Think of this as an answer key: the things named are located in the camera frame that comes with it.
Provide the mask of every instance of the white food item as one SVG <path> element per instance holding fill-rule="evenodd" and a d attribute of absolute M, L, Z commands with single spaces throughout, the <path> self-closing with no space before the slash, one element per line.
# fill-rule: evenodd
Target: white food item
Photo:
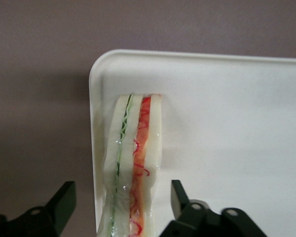
<path fill-rule="evenodd" d="M 130 190 L 133 179 L 134 139 L 137 135 L 143 95 L 121 95 L 113 114 L 106 158 L 103 167 L 105 202 L 98 230 L 98 237 L 129 237 L 130 233 Z M 127 122 L 121 138 L 123 120 Z M 154 234 L 151 216 L 152 187 L 161 160 L 161 96 L 152 95 L 150 101 L 149 130 L 146 143 L 145 168 L 150 175 L 143 177 L 144 224 L 141 237 Z"/>

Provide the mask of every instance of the green filling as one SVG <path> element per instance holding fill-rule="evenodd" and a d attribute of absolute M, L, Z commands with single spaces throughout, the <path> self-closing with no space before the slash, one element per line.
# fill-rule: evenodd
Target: green filling
<path fill-rule="evenodd" d="M 133 96 L 134 94 L 131 94 L 128 97 L 128 101 L 127 101 L 127 105 L 126 105 L 126 110 L 125 110 L 125 114 L 124 114 L 124 118 L 123 118 L 123 122 L 122 122 L 122 128 L 120 131 L 120 140 L 119 140 L 119 147 L 118 147 L 118 154 L 117 154 L 117 159 L 116 159 L 116 175 L 115 175 L 115 194 L 113 195 L 113 213 L 112 213 L 112 218 L 111 218 L 111 237 L 116 236 L 115 235 L 115 205 L 116 205 L 116 196 L 117 196 L 117 187 L 118 187 L 118 182 L 119 182 L 119 166 L 120 166 L 120 158 L 121 158 L 121 154 L 122 154 L 122 142 L 123 139 L 125 137 L 125 130 L 127 127 L 127 119 L 129 116 L 129 110 L 132 104 L 132 100 L 133 100 Z"/>

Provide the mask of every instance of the red thread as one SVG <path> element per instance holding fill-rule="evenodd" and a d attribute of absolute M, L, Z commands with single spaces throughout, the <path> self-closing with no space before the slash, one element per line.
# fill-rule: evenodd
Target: red thread
<path fill-rule="evenodd" d="M 136 141 L 135 139 L 134 139 L 134 142 L 136 144 L 136 149 L 134 150 L 133 154 L 135 154 L 138 151 L 138 149 L 139 149 L 139 142 Z"/>
<path fill-rule="evenodd" d="M 143 128 L 147 128 L 148 127 L 148 122 L 147 121 L 141 121 L 140 122 L 140 126 L 137 128 L 137 130 L 139 129 L 143 129 Z"/>
<path fill-rule="evenodd" d="M 132 212 L 133 208 L 136 206 L 137 204 L 137 198 L 136 198 L 136 195 L 135 195 L 135 191 L 133 189 L 130 190 L 131 194 L 133 195 L 134 197 L 134 204 L 130 207 L 130 212 Z"/>
<path fill-rule="evenodd" d="M 143 168 L 144 171 L 147 172 L 147 176 L 150 175 L 150 172 L 149 172 L 147 169 L 145 169 L 143 165 L 134 163 L 134 166 L 137 166 L 137 167 Z"/>
<path fill-rule="evenodd" d="M 132 218 L 130 218 L 130 221 L 133 222 L 137 228 L 138 228 L 138 231 L 137 233 L 134 233 L 132 235 L 129 235 L 128 237 L 136 237 L 136 236 L 139 236 L 141 234 L 141 232 L 143 231 L 143 227 L 136 221 L 134 221 Z"/>

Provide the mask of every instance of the red filling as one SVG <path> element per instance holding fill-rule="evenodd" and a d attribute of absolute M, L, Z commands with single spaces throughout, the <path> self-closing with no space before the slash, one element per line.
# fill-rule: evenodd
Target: red filling
<path fill-rule="evenodd" d="M 129 237 L 140 237 L 144 228 L 144 190 L 143 173 L 147 176 L 150 172 L 145 169 L 146 142 L 149 131 L 151 97 L 146 97 L 142 101 L 136 139 L 134 140 L 136 149 L 133 152 L 133 181 L 130 191 L 130 230 Z"/>

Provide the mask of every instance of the green strip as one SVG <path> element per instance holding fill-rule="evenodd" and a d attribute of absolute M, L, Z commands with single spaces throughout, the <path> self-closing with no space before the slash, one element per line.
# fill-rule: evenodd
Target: green strip
<path fill-rule="evenodd" d="M 122 128 L 120 131 L 120 140 L 119 140 L 119 147 L 118 147 L 118 154 L 117 154 L 117 159 L 116 159 L 116 175 L 115 175 L 115 194 L 113 195 L 113 213 L 112 213 L 112 218 L 111 218 L 111 237 L 115 237 L 117 236 L 115 234 L 115 205 L 116 205 L 116 198 L 117 198 L 117 187 L 118 187 L 118 182 L 119 182 L 119 167 L 120 167 L 120 158 L 121 158 L 121 154 L 122 154 L 122 142 L 123 139 L 125 137 L 125 131 L 126 131 L 126 127 L 127 127 L 127 119 L 129 116 L 129 110 L 132 104 L 132 100 L 133 100 L 134 94 L 131 94 L 128 97 L 128 101 L 127 101 L 127 105 L 126 105 L 126 110 L 125 110 L 125 114 L 124 114 L 124 118 L 122 121 Z"/>

